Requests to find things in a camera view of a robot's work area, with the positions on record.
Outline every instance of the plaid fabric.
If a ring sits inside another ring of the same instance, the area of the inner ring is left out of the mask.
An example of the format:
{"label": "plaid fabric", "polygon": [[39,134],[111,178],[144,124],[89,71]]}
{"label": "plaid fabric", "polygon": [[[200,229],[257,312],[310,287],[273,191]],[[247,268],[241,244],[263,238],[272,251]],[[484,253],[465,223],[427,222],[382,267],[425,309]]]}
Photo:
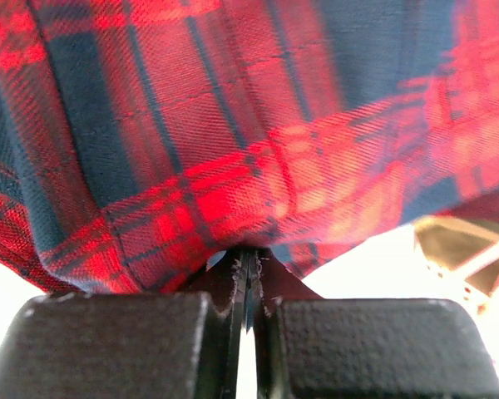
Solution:
{"label": "plaid fabric", "polygon": [[0,261],[46,290],[304,276],[498,195],[499,0],[0,1]]}

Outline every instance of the blurry object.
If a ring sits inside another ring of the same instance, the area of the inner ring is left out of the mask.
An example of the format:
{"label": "blurry object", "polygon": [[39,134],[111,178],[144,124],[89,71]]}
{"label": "blurry object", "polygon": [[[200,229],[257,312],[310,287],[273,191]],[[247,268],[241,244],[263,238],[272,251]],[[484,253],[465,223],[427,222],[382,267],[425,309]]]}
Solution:
{"label": "blurry object", "polygon": [[427,268],[475,318],[499,369],[499,224],[429,216],[414,228]]}
{"label": "blurry object", "polygon": [[480,313],[499,284],[499,224],[429,216],[414,228],[428,267],[456,293],[452,299]]}

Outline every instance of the tartan cloth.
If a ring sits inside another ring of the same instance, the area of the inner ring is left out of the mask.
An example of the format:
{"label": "tartan cloth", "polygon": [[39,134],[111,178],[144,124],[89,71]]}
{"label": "tartan cloth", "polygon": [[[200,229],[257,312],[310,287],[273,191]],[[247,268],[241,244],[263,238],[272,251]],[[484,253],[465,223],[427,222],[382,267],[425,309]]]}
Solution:
{"label": "tartan cloth", "polygon": [[0,262],[40,288],[303,277],[438,212],[499,221],[499,0],[0,0]]}

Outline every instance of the red stripe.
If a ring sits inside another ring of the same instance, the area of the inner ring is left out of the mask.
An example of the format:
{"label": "red stripe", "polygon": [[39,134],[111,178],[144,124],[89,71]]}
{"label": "red stripe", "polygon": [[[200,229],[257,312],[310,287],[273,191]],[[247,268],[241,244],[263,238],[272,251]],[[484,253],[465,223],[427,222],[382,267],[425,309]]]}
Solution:
{"label": "red stripe", "polygon": [[4,19],[0,18],[0,42],[8,37],[9,32],[22,33],[36,30],[32,15],[27,11],[12,13]]}
{"label": "red stripe", "polygon": [[[83,21],[60,20],[54,21],[45,27],[50,34],[49,39],[64,34],[90,32],[93,28],[97,31],[126,27],[129,23],[123,12],[122,3],[108,2],[106,0],[92,2],[96,15],[92,19]],[[152,27],[176,22],[187,17],[199,17],[220,8],[220,0],[201,1],[189,7],[175,7],[173,2],[152,2],[145,4],[139,2],[131,8],[131,24],[134,27]]]}
{"label": "red stripe", "polygon": [[50,251],[44,252],[42,254],[42,259],[53,259],[56,257],[56,254],[70,254],[71,257],[66,259],[66,261],[61,262],[60,259],[60,263],[57,265],[57,267],[59,267],[62,264],[67,264],[70,260],[73,260],[75,256],[83,254],[83,252],[77,253],[76,250],[81,242],[83,242],[86,238],[88,238],[88,243],[86,245],[90,248],[89,251],[92,250],[92,247],[90,247],[91,243],[98,243],[98,246],[110,244],[112,236],[107,233],[104,227],[105,224],[106,221],[103,218],[96,218],[89,224],[83,225],[76,232],[71,234],[67,241],[59,244],[56,248]]}
{"label": "red stripe", "polygon": [[0,52],[0,71],[10,71],[29,64],[41,62],[46,53],[42,44],[26,47],[18,52]]}
{"label": "red stripe", "polygon": [[407,81],[400,81],[398,83],[398,87],[400,89],[405,89],[405,88],[413,89],[417,87],[424,87],[431,81],[431,79],[432,79],[431,76],[414,77]]}
{"label": "red stripe", "polygon": [[203,190],[214,185],[222,185],[225,182],[237,179],[241,176],[251,174],[251,169],[247,165],[241,165],[235,168],[229,168],[215,173],[214,175],[204,175],[203,177],[190,182],[193,190]]}
{"label": "red stripe", "polygon": [[217,160],[210,160],[189,168],[185,171],[185,174],[192,178],[202,178],[202,174],[209,174],[210,172],[216,172],[217,170],[224,169],[227,165],[239,164],[244,159],[244,155],[240,152],[235,152],[234,154],[227,154],[222,156]]}
{"label": "red stripe", "polygon": [[[103,12],[94,8],[95,15]],[[135,168],[136,181],[142,189],[173,175],[167,162],[166,148],[161,144],[148,101],[141,88],[131,44],[126,29],[115,29],[110,34],[98,32],[101,64],[104,67],[112,109],[120,125],[120,132],[131,167]]]}
{"label": "red stripe", "polygon": [[162,182],[162,185],[155,185],[147,190],[143,190],[140,194],[132,198],[124,199],[122,201],[110,204],[107,206],[107,211],[111,214],[117,215],[115,221],[116,226],[121,219],[126,221],[134,220],[137,217],[134,210],[139,204],[151,205],[152,199],[161,197],[166,202],[177,201],[180,198],[180,193],[177,191],[180,187],[178,177],[172,176]]}
{"label": "red stripe", "polygon": [[281,23],[289,39],[292,58],[303,92],[314,118],[343,109],[338,74],[324,32],[325,23],[311,0],[276,2]]}
{"label": "red stripe", "polygon": [[480,38],[499,34],[499,0],[475,0]]}

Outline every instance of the white surface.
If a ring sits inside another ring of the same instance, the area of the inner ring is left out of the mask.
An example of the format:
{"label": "white surface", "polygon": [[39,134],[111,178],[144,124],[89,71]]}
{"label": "white surface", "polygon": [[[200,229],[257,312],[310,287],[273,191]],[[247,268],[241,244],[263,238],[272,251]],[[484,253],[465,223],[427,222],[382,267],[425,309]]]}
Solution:
{"label": "white surface", "polygon": [[[310,274],[304,282],[325,298],[443,298],[446,289],[414,248],[413,228],[403,226],[368,240]],[[0,343],[18,309],[41,292],[0,265]],[[499,327],[481,327],[499,355]],[[253,337],[240,353],[239,398],[255,398]]]}

